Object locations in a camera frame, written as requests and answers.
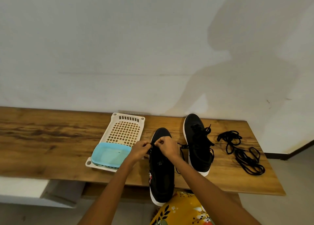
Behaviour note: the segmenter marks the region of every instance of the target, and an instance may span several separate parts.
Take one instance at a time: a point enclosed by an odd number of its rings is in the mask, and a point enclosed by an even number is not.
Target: person's left hand
[[[150,148],[150,141],[137,141],[125,160],[130,161],[132,164],[135,164],[146,154],[146,152],[148,152]]]

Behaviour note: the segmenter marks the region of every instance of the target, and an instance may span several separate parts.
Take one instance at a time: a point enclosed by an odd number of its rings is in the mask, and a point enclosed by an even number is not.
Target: baseboard
[[[290,159],[291,157],[299,154],[300,152],[306,150],[307,148],[314,145],[314,140],[310,141],[308,144],[305,144],[304,146],[300,147],[299,149],[295,150],[294,152],[291,152],[290,154],[281,154],[281,153],[265,153],[265,156],[267,159],[280,159],[283,161],[286,161]]]

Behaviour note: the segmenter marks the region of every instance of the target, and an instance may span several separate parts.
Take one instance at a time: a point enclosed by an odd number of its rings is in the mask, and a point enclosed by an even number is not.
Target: hand
[[[161,152],[171,160],[173,157],[180,156],[180,147],[177,142],[169,136],[163,136],[155,142]]]
[[[125,160],[130,161],[132,164],[135,164],[146,154],[146,152],[148,152],[150,148],[150,141],[137,141]]]

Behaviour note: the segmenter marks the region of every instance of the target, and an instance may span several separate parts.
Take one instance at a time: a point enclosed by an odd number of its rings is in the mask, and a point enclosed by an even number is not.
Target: blue tray
[[[91,161],[96,165],[119,168],[130,151],[131,147],[126,145],[101,142],[94,149]]]

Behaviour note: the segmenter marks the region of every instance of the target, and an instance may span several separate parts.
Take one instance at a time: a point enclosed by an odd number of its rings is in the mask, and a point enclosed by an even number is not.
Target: forearm
[[[78,225],[110,225],[115,215],[125,181],[134,162],[124,160],[100,197],[92,204]]]
[[[216,225],[260,224],[229,195],[199,174],[181,157],[170,159]]]

